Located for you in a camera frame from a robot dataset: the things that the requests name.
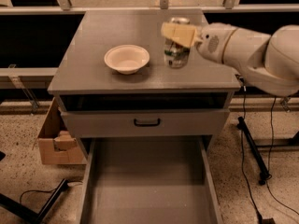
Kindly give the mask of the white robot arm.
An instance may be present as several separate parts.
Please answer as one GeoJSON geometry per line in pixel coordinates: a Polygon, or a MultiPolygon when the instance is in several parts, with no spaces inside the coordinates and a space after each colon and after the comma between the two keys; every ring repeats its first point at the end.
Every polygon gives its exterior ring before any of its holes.
{"type": "Polygon", "coordinates": [[[206,26],[165,22],[162,36],[195,47],[205,59],[234,68],[262,91],[288,97],[299,91],[299,26],[286,25],[273,34],[220,22],[206,26]]]}

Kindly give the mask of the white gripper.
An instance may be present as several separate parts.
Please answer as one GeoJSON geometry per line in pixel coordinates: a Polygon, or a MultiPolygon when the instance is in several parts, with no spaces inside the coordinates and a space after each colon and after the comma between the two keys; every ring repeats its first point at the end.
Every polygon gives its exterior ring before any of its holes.
{"type": "Polygon", "coordinates": [[[196,50],[203,58],[222,63],[225,47],[235,30],[235,26],[220,22],[198,27],[164,22],[161,34],[185,48],[190,48],[197,43],[196,50]]]}

